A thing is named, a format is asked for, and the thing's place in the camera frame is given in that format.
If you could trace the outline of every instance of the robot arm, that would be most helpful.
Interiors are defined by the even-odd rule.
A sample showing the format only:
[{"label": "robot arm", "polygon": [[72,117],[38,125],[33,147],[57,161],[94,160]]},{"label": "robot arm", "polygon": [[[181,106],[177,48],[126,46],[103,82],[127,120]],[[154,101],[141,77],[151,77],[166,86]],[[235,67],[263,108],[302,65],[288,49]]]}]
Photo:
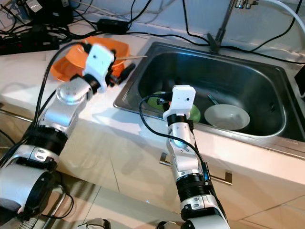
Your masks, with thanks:
[{"label": "robot arm", "polygon": [[[176,85],[173,98],[163,119],[168,124],[168,134],[185,140],[195,147],[190,129],[190,110],[196,91],[188,85]],[[182,219],[182,228],[229,229],[223,209],[219,206],[206,163],[199,163],[196,153],[186,144],[168,140],[173,176],[176,181]]]},{"label": "robot arm", "polygon": [[[113,61],[111,51],[95,44],[83,77],[75,76],[57,88],[54,102],[30,132],[26,145],[21,145],[0,169],[0,215],[29,220],[45,209],[60,153],[87,102],[106,90],[105,77]],[[0,227],[9,220],[0,218]]]}]

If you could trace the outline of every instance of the white tube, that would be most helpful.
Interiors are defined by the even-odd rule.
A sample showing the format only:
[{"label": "white tube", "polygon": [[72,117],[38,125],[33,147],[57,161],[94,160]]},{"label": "white tube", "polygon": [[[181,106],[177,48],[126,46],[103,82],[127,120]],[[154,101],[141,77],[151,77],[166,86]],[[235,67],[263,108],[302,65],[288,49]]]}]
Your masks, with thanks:
[{"label": "white tube", "polygon": [[277,0],[263,0],[263,1],[268,1],[268,2],[272,2],[276,5],[279,5],[283,8],[285,8],[285,10],[287,10],[295,19],[296,21],[299,23],[299,25],[301,26],[303,33],[305,34],[305,25],[303,23],[303,21],[301,20],[301,18],[287,5],[285,5],[284,3],[277,1]]}]

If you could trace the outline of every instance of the power adapter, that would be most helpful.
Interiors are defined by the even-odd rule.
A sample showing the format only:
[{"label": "power adapter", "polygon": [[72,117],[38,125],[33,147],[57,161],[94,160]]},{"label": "power adapter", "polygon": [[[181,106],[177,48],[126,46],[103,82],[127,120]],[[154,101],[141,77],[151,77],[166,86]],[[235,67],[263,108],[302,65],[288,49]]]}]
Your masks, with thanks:
[{"label": "power adapter", "polygon": [[128,21],[99,19],[96,23],[98,31],[124,34],[129,30]]}]

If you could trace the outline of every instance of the white wall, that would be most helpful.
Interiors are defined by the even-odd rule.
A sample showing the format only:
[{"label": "white wall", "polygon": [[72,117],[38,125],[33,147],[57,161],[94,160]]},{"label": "white wall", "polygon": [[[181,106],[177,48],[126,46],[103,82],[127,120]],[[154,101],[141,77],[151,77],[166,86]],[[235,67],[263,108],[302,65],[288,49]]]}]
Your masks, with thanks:
[{"label": "white wall", "polygon": [[[162,2],[166,5],[170,1],[153,0],[148,10],[156,11]],[[147,0],[137,0],[133,10],[141,10],[146,2]],[[93,0],[93,5],[118,13],[128,12],[131,4],[132,0]],[[186,0],[190,30],[201,34],[210,32],[212,35],[216,35],[228,4],[229,0]],[[293,10],[296,9],[296,4],[288,5]],[[305,6],[301,7],[299,16],[305,21]],[[145,14],[139,18],[139,21],[150,21],[154,17],[153,14]],[[234,9],[225,40],[240,41],[244,46],[246,46],[245,42],[260,44],[284,32],[289,27],[291,20],[292,17],[281,8],[260,0],[259,5],[253,6],[251,10]],[[182,0],[176,0],[150,24],[185,30]],[[285,37],[268,45],[278,49],[301,51],[305,47],[305,35],[301,33],[299,26],[294,26]]]}]

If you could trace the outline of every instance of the faucet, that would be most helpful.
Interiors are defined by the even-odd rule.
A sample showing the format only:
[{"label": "faucet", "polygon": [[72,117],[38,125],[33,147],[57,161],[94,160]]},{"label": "faucet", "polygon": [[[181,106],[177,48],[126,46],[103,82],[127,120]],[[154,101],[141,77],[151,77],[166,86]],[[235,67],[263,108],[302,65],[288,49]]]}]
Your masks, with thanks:
[{"label": "faucet", "polygon": [[223,41],[224,34],[226,31],[225,28],[228,24],[228,21],[231,17],[234,7],[238,8],[238,9],[246,8],[247,10],[249,10],[249,9],[251,9],[251,6],[257,5],[257,4],[258,4],[258,0],[230,0],[230,4],[229,4],[227,12],[224,16],[224,21],[223,21],[220,29],[218,30],[216,38],[214,39],[210,33],[207,34],[207,37],[208,37],[208,40],[210,43],[210,52],[216,53],[216,54],[219,52],[221,43]]}]

